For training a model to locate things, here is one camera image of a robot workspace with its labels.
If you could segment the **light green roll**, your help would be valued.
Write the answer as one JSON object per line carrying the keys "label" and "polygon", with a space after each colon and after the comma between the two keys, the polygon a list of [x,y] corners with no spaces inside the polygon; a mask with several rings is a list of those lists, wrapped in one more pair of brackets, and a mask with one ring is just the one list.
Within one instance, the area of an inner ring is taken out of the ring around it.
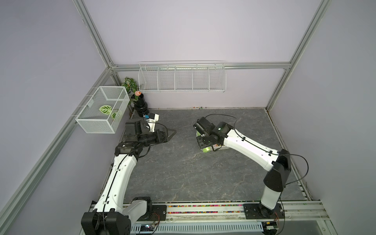
{"label": "light green roll", "polygon": [[207,152],[212,151],[212,148],[211,148],[211,147],[206,147],[206,148],[202,149],[202,151],[203,151],[204,153],[207,153]]}

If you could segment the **white plastic storage box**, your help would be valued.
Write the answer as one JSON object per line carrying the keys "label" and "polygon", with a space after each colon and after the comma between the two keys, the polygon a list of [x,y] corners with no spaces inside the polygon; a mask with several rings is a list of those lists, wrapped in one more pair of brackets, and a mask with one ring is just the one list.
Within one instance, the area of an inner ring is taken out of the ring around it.
{"label": "white plastic storage box", "polygon": [[212,151],[229,149],[227,146],[219,146],[219,145],[211,146],[211,148],[212,148]]}

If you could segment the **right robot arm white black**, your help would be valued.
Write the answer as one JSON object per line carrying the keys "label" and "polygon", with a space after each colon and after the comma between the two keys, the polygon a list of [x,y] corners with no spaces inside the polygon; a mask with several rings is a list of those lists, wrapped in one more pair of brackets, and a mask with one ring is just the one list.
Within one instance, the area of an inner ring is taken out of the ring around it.
{"label": "right robot arm white black", "polygon": [[201,117],[193,127],[199,134],[196,139],[200,149],[225,146],[240,152],[267,171],[258,211],[263,217],[273,214],[291,173],[290,153],[285,149],[278,151],[261,145],[223,121],[215,125]]}

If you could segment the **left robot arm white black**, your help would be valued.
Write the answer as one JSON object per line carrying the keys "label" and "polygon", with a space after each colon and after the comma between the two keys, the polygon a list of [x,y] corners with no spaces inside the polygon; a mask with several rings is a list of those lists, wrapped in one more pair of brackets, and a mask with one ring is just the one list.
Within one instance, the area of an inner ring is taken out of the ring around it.
{"label": "left robot arm white black", "polygon": [[115,148],[113,167],[100,199],[91,212],[81,218],[86,235],[129,235],[138,220],[160,221],[148,196],[136,197],[126,208],[123,206],[126,189],[134,167],[143,157],[144,148],[169,142],[176,130],[162,125],[155,119],[129,120],[125,125],[123,141]]}

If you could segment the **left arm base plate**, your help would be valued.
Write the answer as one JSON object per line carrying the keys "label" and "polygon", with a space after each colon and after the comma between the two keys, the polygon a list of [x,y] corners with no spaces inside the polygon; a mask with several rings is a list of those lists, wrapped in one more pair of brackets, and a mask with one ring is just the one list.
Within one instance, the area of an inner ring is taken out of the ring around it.
{"label": "left arm base plate", "polygon": [[152,209],[148,209],[137,221],[165,221],[166,215],[167,205],[152,205]]}

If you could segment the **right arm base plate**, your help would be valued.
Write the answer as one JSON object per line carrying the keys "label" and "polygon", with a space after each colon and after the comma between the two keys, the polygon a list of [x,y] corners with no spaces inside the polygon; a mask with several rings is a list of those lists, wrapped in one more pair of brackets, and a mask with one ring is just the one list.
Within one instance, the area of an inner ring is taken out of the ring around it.
{"label": "right arm base plate", "polygon": [[274,209],[269,209],[261,203],[243,204],[246,219],[283,219],[285,212],[281,203],[277,203]]}

